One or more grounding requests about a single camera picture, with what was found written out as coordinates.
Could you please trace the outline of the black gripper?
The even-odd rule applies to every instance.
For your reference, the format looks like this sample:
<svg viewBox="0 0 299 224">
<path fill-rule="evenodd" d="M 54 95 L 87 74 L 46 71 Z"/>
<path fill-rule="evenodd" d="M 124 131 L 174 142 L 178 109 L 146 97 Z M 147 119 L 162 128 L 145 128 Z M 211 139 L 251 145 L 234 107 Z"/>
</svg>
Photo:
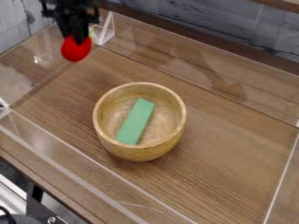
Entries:
<svg viewBox="0 0 299 224">
<path fill-rule="evenodd" d="M 100 0 L 39 0 L 42 4 L 42 15 L 47 18 L 56 16 L 86 13 L 84 17 L 75 17 L 74 38 L 80 45 L 90 36 L 90 22 L 98 23 L 100 19 Z M 56 18 L 60 33 L 64 38 L 71 35 L 71 22 L 66 17 Z"/>
</svg>

